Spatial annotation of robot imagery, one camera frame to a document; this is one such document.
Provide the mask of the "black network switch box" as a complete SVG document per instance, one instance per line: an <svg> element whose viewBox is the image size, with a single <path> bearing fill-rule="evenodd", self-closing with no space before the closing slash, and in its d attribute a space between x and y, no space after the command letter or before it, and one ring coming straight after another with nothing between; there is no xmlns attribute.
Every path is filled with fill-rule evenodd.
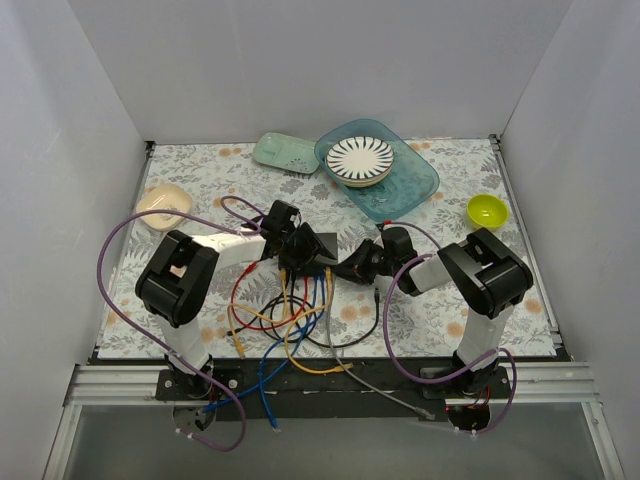
<svg viewBox="0 0 640 480"><path fill-rule="evenodd" d="M278 256L278 268L284 268L297 278L320 275L327 266L333 267L338 263L336 233L318 233L314 238L296 234Z"/></svg>

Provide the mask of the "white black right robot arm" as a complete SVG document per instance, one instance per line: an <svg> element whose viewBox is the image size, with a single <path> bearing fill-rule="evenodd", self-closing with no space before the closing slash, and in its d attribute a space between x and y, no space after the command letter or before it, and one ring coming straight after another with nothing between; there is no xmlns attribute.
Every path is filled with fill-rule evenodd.
<svg viewBox="0 0 640 480"><path fill-rule="evenodd" d="M344 261L331 267L335 276L358 285L371 285L379 276L392 279L382 313L383 339L389 359L406 378L422 384L451 383L464 397L475 397L489 384L501 353L502 334L515 307L533 287L528 265L486 228L480 228L459 243L450 243L433 255L419 255L410 228L399 221L378 225L380 239L367 239ZM406 370L395 356L388 329L388 311L395 289L417 297L452 283L468 308L462 340L452 357L453 370L426 378Z"/></svg>

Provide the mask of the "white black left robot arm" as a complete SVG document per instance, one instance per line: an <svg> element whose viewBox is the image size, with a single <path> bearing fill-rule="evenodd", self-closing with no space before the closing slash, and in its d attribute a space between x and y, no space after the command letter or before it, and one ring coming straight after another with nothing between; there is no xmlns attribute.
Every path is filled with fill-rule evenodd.
<svg viewBox="0 0 640 480"><path fill-rule="evenodd" d="M323 241L299 210L281 200L266 215L212 235L190 236L171 230L162 239L135 286L136 296L154 315L167 344L171 368L181 372L178 387L193 400L213 386L197 316L213 276L236 264L276 257L280 266L300 274L318 258L335 261L337 249Z"/></svg>

